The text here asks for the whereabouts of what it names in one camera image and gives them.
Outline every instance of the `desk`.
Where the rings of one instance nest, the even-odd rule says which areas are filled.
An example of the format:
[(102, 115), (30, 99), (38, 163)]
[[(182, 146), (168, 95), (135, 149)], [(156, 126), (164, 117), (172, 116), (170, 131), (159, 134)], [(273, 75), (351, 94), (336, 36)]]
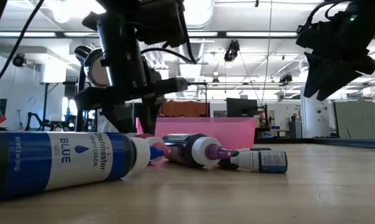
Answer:
[(284, 132), (285, 133), (285, 137), (286, 138), (289, 137), (289, 130), (287, 130), (287, 129), (272, 129), (271, 132), (276, 132), (277, 133), (277, 137), (280, 137), (280, 132)]
[(283, 149), (286, 175), (161, 162), (124, 181), (0, 203), (0, 223), (375, 223), (375, 149)]

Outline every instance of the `white column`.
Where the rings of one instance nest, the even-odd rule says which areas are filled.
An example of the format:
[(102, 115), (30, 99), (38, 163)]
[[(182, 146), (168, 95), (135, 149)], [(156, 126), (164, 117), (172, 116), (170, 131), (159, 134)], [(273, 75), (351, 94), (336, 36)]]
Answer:
[(312, 97), (303, 96), (305, 87), (301, 89), (302, 103), (302, 131), (304, 138), (328, 137), (330, 136), (330, 117), (327, 100), (318, 101), (317, 93)]

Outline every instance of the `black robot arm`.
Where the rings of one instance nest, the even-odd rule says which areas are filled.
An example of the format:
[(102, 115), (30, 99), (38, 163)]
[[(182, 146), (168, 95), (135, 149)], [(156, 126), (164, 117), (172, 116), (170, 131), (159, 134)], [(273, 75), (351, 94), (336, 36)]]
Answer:
[[(341, 2), (350, 2), (345, 11), (331, 17), (327, 11), (330, 21), (312, 24), (320, 8)], [(375, 60), (368, 56), (367, 46), (375, 37), (375, 0), (323, 2), (299, 26), (297, 33), (297, 45), (313, 50), (305, 53), (309, 62), (306, 97), (318, 92), (317, 99), (325, 100), (362, 73), (374, 73)]]
[[(78, 92), (78, 110), (101, 108), (103, 114), (121, 133), (136, 131), (132, 107), (126, 102), (142, 99), (138, 116), (143, 130), (154, 134), (155, 122), (167, 93), (184, 91), (184, 78), (161, 80), (159, 72), (149, 68), (141, 55), (139, 41), (147, 44), (166, 42), (171, 47), (186, 43), (182, 1), (123, 0), (98, 1), (106, 13), (91, 13), (83, 25), (98, 32), (109, 86), (91, 86)], [(77, 59), (86, 65), (91, 50), (80, 48)]]

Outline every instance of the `pink panel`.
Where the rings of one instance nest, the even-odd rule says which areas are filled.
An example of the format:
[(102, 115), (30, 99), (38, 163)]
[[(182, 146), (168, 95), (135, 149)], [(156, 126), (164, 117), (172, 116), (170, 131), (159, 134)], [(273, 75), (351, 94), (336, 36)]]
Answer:
[(227, 149), (250, 148), (256, 118), (157, 118), (155, 136), (202, 133), (217, 138)]

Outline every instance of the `white bottle cap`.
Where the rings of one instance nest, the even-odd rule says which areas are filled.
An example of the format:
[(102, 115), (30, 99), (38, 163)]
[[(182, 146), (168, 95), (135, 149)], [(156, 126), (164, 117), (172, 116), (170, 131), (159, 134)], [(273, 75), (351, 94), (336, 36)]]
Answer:
[[(165, 142), (164, 142), (164, 140), (162, 140), (162, 138), (158, 138), (158, 137), (147, 137), (147, 138), (145, 138), (145, 140), (147, 141), (147, 143), (148, 143), (148, 145), (149, 146), (153, 146), (155, 143), (160, 143), (160, 144), (163, 144), (163, 145), (165, 145)], [(150, 160), (150, 162), (158, 162), (158, 161), (160, 161), (161, 159), (163, 159), (164, 157), (163, 156), (160, 156), (160, 157), (158, 157), (158, 158), (156, 158), (156, 159), (152, 159), (152, 160)]]
[(230, 158), (230, 162), (242, 169), (259, 171), (259, 154), (257, 151), (240, 152), (238, 156)]
[(208, 159), (205, 155), (206, 147), (210, 144), (216, 144), (222, 146), (216, 138), (201, 137), (197, 139), (192, 146), (192, 156), (196, 163), (203, 166), (215, 166), (220, 161)]
[(136, 161), (127, 176), (142, 171), (150, 161), (150, 146), (142, 138), (130, 138), (136, 148)]
[(137, 133), (127, 133), (127, 134), (125, 134), (125, 135), (131, 138), (131, 137), (137, 135)]

